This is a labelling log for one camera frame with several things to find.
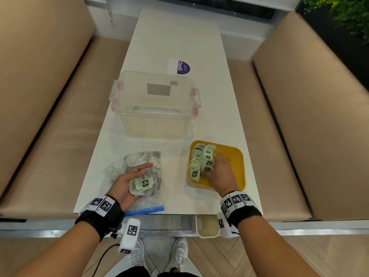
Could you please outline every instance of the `hand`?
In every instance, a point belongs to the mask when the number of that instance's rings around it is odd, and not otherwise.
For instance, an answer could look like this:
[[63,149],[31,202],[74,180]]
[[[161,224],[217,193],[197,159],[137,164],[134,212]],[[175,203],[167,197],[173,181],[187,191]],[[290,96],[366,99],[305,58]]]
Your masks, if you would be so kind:
[[128,210],[137,199],[142,197],[130,193],[130,181],[143,176],[145,168],[149,167],[152,167],[152,163],[138,165],[127,173],[120,175],[106,195],[117,200],[123,211]]
[[223,197],[231,191],[238,191],[237,181],[233,175],[231,165],[221,154],[217,154],[214,163],[214,171],[207,172],[208,178],[213,189]]

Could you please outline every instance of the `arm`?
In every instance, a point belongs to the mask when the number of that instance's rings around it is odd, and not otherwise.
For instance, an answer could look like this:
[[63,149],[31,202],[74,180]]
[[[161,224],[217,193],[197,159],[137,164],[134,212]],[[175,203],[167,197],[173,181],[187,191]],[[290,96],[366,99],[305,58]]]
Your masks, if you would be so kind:
[[[131,180],[141,177],[152,163],[139,165],[120,175],[107,192],[127,210],[140,197],[129,192]],[[100,242],[98,232],[90,224],[79,222],[57,242],[30,261],[14,277],[78,277],[81,276]]]
[[[207,177],[221,197],[238,190],[232,168],[222,155],[215,157],[214,171]],[[243,219],[238,231],[257,277],[319,277],[263,217]]]

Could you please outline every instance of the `white tracking device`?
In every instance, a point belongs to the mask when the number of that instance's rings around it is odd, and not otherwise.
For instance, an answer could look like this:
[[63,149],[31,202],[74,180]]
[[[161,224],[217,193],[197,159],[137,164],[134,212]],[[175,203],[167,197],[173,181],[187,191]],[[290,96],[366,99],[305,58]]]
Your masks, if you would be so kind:
[[129,218],[127,224],[122,224],[122,228],[117,234],[122,236],[120,240],[119,253],[129,254],[136,246],[141,222],[135,218]]
[[223,238],[232,238],[239,236],[238,229],[234,225],[229,226],[229,223],[222,211],[217,214],[217,219],[220,228],[220,235]]

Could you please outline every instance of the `white sneaker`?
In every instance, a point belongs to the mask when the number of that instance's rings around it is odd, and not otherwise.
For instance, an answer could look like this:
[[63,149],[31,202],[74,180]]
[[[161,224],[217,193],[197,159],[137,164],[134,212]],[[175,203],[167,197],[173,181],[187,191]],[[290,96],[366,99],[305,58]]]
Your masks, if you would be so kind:
[[183,265],[188,255],[188,242],[184,237],[177,238],[172,246],[172,260],[170,261],[165,272],[169,272],[173,267],[179,271],[183,271]]
[[147,265],[145,263],[145,246],[144,243],[140,238],[137,238],[136,247],[132,250],[132,252],[129,254],[129,265],[130,268],[134,266],[143,266],[146,268],[147,271]]

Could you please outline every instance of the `forearm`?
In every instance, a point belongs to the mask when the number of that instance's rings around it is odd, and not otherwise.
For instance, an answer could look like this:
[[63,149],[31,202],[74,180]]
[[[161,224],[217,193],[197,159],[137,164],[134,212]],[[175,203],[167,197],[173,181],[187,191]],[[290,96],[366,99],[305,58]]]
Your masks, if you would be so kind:
[[319,277],[261,216],[242,220],[238,230],[257,277]]
[[14,277],[79,277],[99,242],[96,230],[79,222]]

